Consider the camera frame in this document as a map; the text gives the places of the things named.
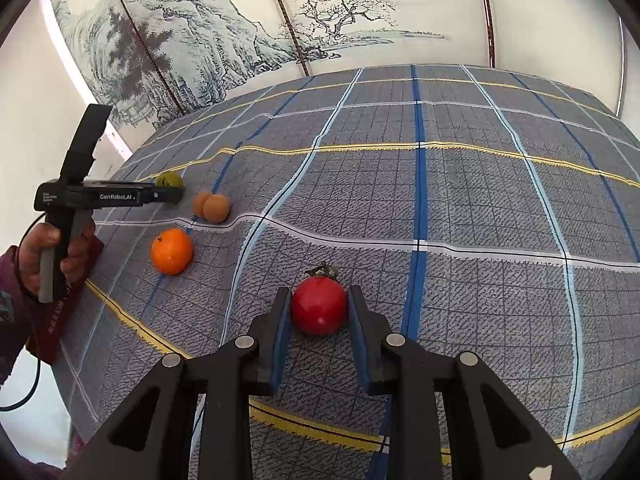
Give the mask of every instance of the device handle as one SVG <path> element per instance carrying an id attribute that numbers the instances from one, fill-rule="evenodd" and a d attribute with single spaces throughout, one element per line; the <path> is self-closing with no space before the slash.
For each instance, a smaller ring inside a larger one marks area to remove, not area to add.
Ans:
<path id="1" fill-rule="evenodd" d="M 93 214 L 92 209 L 71 209 L 55 207 L 47 211 L 45 222 L 60 230 L 60 241 L 54 247 L 40 253 L 40 303 L 57 301 L 65 293 L 66 278 L 60 269 L 60 262 L 66 258 L 69 242 L 82 234 L 82 229 Z"/>

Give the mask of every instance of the silver bolt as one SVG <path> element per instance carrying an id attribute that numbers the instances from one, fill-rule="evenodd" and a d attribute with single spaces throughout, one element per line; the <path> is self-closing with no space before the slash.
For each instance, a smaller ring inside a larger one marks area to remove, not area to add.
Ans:
<path id="1" fill-rule="evenodd" d="M 460 362 L 467 366 L 476 366 L 478 364 L 478 356 L 473 352 L 462 352 L 460 354 Z"/>
<path id="2" fill-rule="evenodd" d="M 241 335 L 236 338 L 236 346 L 238 348 L 251 348 L 254 345 L 254 338 L 250 335 Z"/>
<path id="3" fill-rule="evenodd" d="M 402 346 L 406 342 L 406 339 L 402 334 L 392 332 L 386 336 L 386 342 L 391 346 Z"/>
<path id="4" fill-rule="evenodd" d="M 167 354 L 162 358 L 162 364 L 167 368 L 173 368 L 180 364 L 180 356 L 178 354 Z"/>

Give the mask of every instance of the red tomato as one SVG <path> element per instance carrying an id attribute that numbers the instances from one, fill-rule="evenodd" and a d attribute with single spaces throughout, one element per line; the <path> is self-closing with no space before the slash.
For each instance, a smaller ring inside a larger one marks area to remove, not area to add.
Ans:
<path id="1" fill-rule="evenodd" d="M 293 293 L 291 319 L 311 335 L 337 331 L 347 317 L 347 295 L 340 283 L 325 276 L 310 276 Z"/>

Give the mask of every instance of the human hand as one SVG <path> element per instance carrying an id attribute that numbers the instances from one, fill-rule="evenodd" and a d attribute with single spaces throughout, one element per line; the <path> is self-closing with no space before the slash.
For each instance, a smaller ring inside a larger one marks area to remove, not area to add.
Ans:
<path id="1" fill-rule="evenodd" d="M 67 283 L 73 283 L 84 273 L 89 254 L 89 240 L 94 236 L 93 219 L 84 227 L 82 235 L 72 240 L 67 257 L 60 262 L 60 270 Z M 27 233 L 18 249 L 18 270 L 24 287 L 34 295 L 40 288 L 40 253 L 43 249 L 55 246 L 60 240 L 60 230 L 51 224 L 37 224 Z"/>

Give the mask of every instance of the orange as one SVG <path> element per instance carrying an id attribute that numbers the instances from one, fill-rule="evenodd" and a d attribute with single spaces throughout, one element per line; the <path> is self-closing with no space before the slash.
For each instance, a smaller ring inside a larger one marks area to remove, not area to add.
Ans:
<path id="1" fill-rule="evenodd" d="M 207 201 L 207 198 L 209 198 L 210 196 L 210 191 L 199 191 L 196 193 L 196 195 L 193 197 L 193 200 L 191 200 L 191 210 L 193 211 L 194 215 L 204 218 L 202 207 Z"/>
<path id="2" fill-rule="evenodd" d="M 182 229 L 167 229 L 154 239 L 150 256 L 156 269 L 163 274 L 179 274 L 191 262 L 193 243 Z"/>
<path id="3" fill-rule="evenodd" d="M 219 224 L 229 216 L 230 209 L 231 204 L 229 203 L 228 197 L 220 194 L 212 194 L 205 200 L 202 213 L 204 218 L 209 222 Z"/>

